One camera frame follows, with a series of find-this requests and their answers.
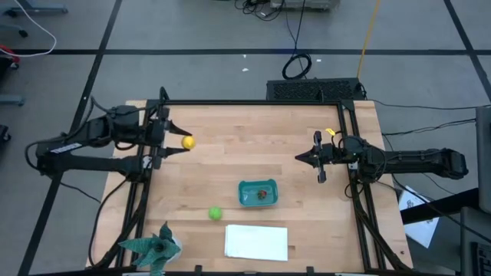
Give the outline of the black keyboard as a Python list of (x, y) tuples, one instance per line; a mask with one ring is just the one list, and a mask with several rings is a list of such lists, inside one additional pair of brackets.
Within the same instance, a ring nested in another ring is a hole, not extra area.
[(330, 102), (365, 98), (366, 90), (356, 77), (269, 80), (266, 84), (266, 100), (270, 101)]

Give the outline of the grey furniture foot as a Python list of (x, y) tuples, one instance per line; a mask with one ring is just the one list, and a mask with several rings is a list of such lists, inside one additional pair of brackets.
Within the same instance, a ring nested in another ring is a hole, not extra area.
[(22, 96), (13, 94), (0, 94), (0, 104), (23, 106), (25, 100)]

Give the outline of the white paper sheets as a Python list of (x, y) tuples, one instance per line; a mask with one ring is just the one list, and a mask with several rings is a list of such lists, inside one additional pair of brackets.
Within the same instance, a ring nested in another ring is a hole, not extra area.
[[(411, 187), (405, 186), (405, 188), (408, 189), (408, 191), (404, 189), (398, 199), (399, 210), (403, 211), (405, 209), (422, 205), (425, 202), (430, 202), (427, 197), (417, 193)], [(429, 248), (433, 235), (436, 231), (438, 221), (439, 218), (432, 218), (426, 221), (406, 224), (404, 226), (404, 231), (406, 236), (413, 239), (425, 248)]]

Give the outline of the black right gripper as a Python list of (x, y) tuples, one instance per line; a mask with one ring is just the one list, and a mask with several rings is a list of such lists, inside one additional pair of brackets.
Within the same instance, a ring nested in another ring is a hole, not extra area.
[(339, 163), (341, 161), (342, 150), (332, 143), (323, 144), (320, 131), (314, 132), (313, 139), (313, 150), (311, 149), (305, 153), (301, 153), (295, 159), (307, 163), (310, 166), (315, 166), (318, 169), (318, 183), (324, 183), (327, 180), (324, 165)]

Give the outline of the grey cabinet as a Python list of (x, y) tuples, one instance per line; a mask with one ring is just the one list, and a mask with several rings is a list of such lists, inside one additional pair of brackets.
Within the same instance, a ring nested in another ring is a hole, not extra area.
[(491, 276), (491, 215), (464, 207), (460, 222), (460, 275)]

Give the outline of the teal plastic container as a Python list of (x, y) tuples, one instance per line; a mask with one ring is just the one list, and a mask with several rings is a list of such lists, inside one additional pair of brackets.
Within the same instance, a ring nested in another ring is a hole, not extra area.
[[(258, 191), (265, 190), (267, 196), (258, 199)], [(238, 186), (239, 204), (247, 208), (275, 205), (278, 201), (278, 186), (274, 179), (260, 181), (241, 181)]]

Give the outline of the black bar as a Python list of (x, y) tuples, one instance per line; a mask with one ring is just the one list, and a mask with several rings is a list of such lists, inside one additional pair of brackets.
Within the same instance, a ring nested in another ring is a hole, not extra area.
[(422, 222), (437, 217), (458, 213), (464, 207), (479, 209), (479, 189), (470, 189), (446, 198), (402, 210), (400, 212), (403, 224)]

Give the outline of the grey desk panel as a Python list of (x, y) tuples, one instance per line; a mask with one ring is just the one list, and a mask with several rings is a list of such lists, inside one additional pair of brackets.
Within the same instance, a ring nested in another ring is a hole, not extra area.
[(479, 207), (491, 214), (491, 107), (476, 108)]

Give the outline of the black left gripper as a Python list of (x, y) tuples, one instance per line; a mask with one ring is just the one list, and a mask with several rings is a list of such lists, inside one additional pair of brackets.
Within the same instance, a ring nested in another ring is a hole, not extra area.
[(162, 160), (177, 153), (189, 152), (184, 148), (163, 147), (165, 132), (177, 135), (190, 135), (189, 132), (176, 126), (172, 120), (168, 120), (170, 110), (167, 107), (159, 107), (148, 116), (147, 139), (153, 148), (152, 166), (154, 169), (161, 167)]

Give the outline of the red object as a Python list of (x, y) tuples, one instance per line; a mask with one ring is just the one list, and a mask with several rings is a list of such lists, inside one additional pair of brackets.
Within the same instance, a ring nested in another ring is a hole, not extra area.
[(20, 62), (20, 57), (17, 57), (13, 50), (4, 46), (3, 44), (0, 44), (0, 52), (8, 55), (14, 63), (18, 64)]

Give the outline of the black aluminium table frame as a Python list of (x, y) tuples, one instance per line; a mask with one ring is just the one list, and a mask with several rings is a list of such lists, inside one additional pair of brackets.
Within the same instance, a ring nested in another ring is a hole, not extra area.
[[(121, 232), (127, 210), (134, 210), (147, 192), (146, 212), (136, 233), (149, 236), (168, 222), (182, 242), (181, 256), (170, 271), (234, 274), (262, 272), (362, 272), (389, 268), (371, 236), (360, 237), (353, 204), (346, 197), (348, 169), (329, 166), (328, 180), (317, 181), (310, 166), (295, 159), (309, 150), (316, 130), (358, 134), (383, 146), (375, 106), (357, 101), (352, 110), (338, 105), (281, 104), (264, 100), (170, 104), (170, 117), (195, 136), (189, 153), (171, 156), (153, 172), (148, 185), (126, 184), (107, 177), (104, 206), (92, 245), (100, 261)], [(274, 179), (275, 205), (247, 208), (239, 204), (241, 181)], [(213, 221), (210, 207), (222, 209)], [(227, 225), (264, 225), (288, 229), (288, 260), (228, 258), (224, 253)]]

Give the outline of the grey chair base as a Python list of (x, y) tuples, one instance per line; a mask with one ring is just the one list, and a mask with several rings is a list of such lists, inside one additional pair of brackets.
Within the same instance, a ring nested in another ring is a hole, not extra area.
[(27, 12), (30, 14), (41, 13), (68, 13), (68, 7), (62, 4), (35, 4), (32, 0), (11, 0), (13, 5), (0, 3), (0, 15), (7, 15), (11, 18), (17, 17), (19, 14)]

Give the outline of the artificial plant teal leaves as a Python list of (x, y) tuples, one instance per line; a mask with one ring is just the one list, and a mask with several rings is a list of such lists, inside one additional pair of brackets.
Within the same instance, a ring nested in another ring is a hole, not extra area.
[(149, 238), (134, 238), (119, 242), (118, 245), (124, 249), (137, 253), (140, 257), (132, 262), (138, 268), (150, 267), (150, 276), (163, 276), (166, 264), (174, 258), (179, 250), (174, 244), (173, 232), (165, 222), (159, 234), (153, 234)]

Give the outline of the white folded cloth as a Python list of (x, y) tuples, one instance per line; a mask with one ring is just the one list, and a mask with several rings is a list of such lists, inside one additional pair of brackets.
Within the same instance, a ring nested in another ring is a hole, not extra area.
[(227, 225), (225, 256), (265, 261), (287, 261), (288, 229), (268, 226)]

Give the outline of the grey equipment box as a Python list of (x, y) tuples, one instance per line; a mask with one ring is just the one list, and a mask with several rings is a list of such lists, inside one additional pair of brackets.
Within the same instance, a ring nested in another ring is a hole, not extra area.
[(331, 10), (337, 8), (341, 0), (269, 0), (271, 8), (311, 8), (317, 10)]

